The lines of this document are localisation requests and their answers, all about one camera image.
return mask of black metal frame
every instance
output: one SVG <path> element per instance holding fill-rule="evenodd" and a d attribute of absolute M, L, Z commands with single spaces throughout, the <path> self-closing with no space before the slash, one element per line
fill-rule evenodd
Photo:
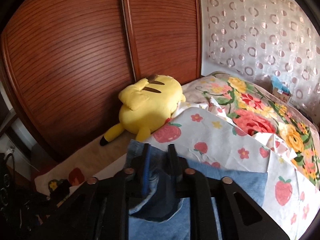
<path fill-rule="evenodd" d="M 130 168 L 98 181 L 90 178 L 33 232 L 30 239 L 128 239 L 129 199 L 142 199 L 142 156 Z M 167 174 L 175 181 L 176 198 L 190 198 L 190 239 L 218 239 L 211 197 L 215 197 L 223 239 L 289 239 L 286 233 L 229 177 L 206 178 L 188 167 L 169 145 Z"/>

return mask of screw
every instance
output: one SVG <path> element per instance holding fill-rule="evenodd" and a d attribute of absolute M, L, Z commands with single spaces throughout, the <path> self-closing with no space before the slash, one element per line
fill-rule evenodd
<path fill-rule="evenodd" d="M 133 168 L 126 168 L 126 169 L 124 169 L 124 173 L 128 174 L 128 175 L 133 174 L 134 173 L 134 169 Z"/>
<path fill-rule="evenodd" d="M 223 177 L 222 182 L 225 184 L 231 184 L 233 180 L 230 177 Z"/>
<path fill-rule="evenodd" d="M 193 175 L 193 174 L 196 173 L 196 171 L 195 171 L 194 169 L 192 169 L 192 168 L 186 168 L 186 169 L 184 170 L 184 172 L 185 172 L 186 174 L 189 174 L 189 175 Z"/>
<path fill-rule="evenodd" d="M 87 179 L 87 183 L 92 185 L 92 184 L 96 184 L 98 182 L 98 179 L 96 177 L 91 177 L 89 179 Z"/>

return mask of yellow plush toy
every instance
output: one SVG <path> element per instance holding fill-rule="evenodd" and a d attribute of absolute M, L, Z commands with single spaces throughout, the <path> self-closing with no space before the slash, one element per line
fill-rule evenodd
<path fill-rule="evenodd" d="M 122 90 L 118 97 L 123 103 L 120 123 L 104 134 L 101 146 L 117 138 L 125 129 L 136 134 L 137 141 L 144 141 L 171 117 L 178 102 L 186 101 L 179 82 L 163 75 L 143 78 Z"/>

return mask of wooden wardrobe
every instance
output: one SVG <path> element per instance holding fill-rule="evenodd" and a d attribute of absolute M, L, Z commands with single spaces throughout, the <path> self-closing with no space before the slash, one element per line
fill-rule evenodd
<path fill-rule="evenodd" d="M 1 34 L 17 115 L 61 161 L 118 122 L 120 90 L 200 76 L 199 0 L 24 0 Z"/>

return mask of denim fabric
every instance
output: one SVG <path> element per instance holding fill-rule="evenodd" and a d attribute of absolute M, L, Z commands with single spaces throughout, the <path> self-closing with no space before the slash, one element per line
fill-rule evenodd
<path fill-rule="evenodd" d="M 131 140 L 125 167 L 129 167 L 131 160 L 142 154 L 143 147 L 143 143 Z M 151 146 L 150 193 L 129 211 L 130 240 L 190 239 L 190 201 L 188 198 L 183 201 L 174 199 L 175 190 L 172 179 L 163 171 L 166 165 L 165 157 L 166 152 Z M 206 177 L 221 179 L 228 176 L 232 178 L 255 202 L 262 206 L 267 173 L 222 170 L 191 160 L 187 162 L 190 168 L 202 172 Z M 214 198 L 212 198 L 212 206 L 218 237 L 222 239 Z"/>

